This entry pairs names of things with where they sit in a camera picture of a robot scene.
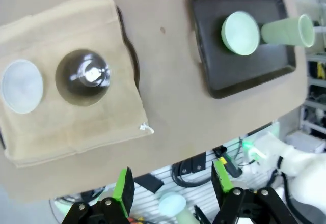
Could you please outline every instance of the floor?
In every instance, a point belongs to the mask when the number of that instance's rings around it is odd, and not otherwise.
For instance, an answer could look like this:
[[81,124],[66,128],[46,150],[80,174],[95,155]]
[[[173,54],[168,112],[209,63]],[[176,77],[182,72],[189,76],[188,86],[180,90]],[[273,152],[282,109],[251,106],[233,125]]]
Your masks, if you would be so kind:
[[[319,19],[318,0],[297,0],[297,7],[299,13],[308,13],[313,20]],[[322,36],[317,37],[317,43],[307,52],[322,51],[324,47]],[[299,109],[295,109],[290,113],[279,118],[281,124],[281,138],[284,138],[289,132],[298,128],[299,122]],[[299,207],[305,215],[312,215],[316,213],[313,208],[307,208],[305,206]],[[54,212],[59,221],[62,221],[62,216],[55,208]],[[317,214],[314,223],[323,223],[324,216]],[[57,224],[48,200],[31,202],[31,203],[19,203],[10,199],[4,189],[0,186],[0,220],[3,224],[10,223],[47,223]]]

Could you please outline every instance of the white bowl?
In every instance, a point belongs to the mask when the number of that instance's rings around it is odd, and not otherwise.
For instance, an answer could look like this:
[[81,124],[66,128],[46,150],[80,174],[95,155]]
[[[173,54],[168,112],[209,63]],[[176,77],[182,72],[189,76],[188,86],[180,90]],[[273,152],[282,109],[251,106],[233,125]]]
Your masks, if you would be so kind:
[[250,55],[259,45],[259,27],[250,14],[243,11],[235,12],[223,23],[222,40],[232,52]]
[[1,81],[6,105],[18,114],[33,111],[43,95],[43,80],[38,68],[28,60],[16,60],[6,69]]

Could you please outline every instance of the screw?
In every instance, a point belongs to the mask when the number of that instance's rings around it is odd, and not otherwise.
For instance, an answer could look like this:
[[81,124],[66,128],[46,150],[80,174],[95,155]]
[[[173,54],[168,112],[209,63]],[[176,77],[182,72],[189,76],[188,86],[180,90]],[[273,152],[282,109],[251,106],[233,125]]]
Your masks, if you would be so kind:
[[81,204],[81,205],[79,206],[79,210],[84,210],[84,209],[85,209],[85,205]]
[[233,193],[235,195],[240,195],[241,194],[241,191],[239,189],[235,189],[235,190],[233,190]]
[[262,190],[261,191],[261,194],[264,195],[264,196],[267,196],[268,195],[268,192],[266,190]]

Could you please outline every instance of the tray rim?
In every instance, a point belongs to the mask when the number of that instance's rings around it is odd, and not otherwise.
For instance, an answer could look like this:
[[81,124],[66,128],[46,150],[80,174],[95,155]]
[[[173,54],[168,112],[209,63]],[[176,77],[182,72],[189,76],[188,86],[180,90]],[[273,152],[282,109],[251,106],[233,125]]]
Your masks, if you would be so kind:
[[[205,72],[205,80],[206,80],[206,85],[208,88],[208,92],[211,95],[211,97],[215,98],[215,99],[222,99],[240,92],[243,92],[245,90],[248,90],[250,88],[254,88],[256,86],[259,86],[261,84],[264,84],[266,82],[269,82],[271,80],[277,79],[281,76],[284,76],[286,74],[290,74],[292,72],[294,72],[296,70],[296,57],[295,57],[295,51],[294,51],[294,47],[291,48],[291,51],[293,51],[294,53],[294,66],[292,65],[287,65],[285,67],[283,67],[282,69],[276,70],[276,71],[272,71],[269,72],[267,74],[263,74],[254,78],[251,78],[249,80],[245,80],[233,85],[230,85],[228,87],[224,87],[218,90],[213,89],[210,86],[210,82],[209,82],[209,76],[208,76],[208,68],[207,68],[207,64],[206,64],[206,57],[205,54],[202,50],[203,46],[202,46],[202,38],[199,35],[199,30],[198,30],[198,25],[197,25],[197,19],[194,13],[194,2],[196,0],[188,0],[189,1],[189,6],[190,6],[190,13],[191,13],[191,21],[193,22],[193,28],[195,29],[195,33],[196,33],[196,43],[197,43],[197,48],[198,48],[198,52],[200,55],[200,59],[201,59],[201,63],[202,66],[204,68],[204,72]],[[284,6],[284,10],[285,10],[285,18],[288,17],[288,11],[286,8],[286,4],[284,0],[281,0]]]

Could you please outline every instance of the light green bowl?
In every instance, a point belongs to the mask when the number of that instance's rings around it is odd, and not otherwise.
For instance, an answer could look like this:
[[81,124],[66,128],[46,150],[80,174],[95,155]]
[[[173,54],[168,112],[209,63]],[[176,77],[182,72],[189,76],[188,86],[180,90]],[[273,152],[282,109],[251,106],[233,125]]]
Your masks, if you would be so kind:
[[250,14],[234,12],[223,23],[222,40],[232,52],[250,55],[259,45],[259,27]]

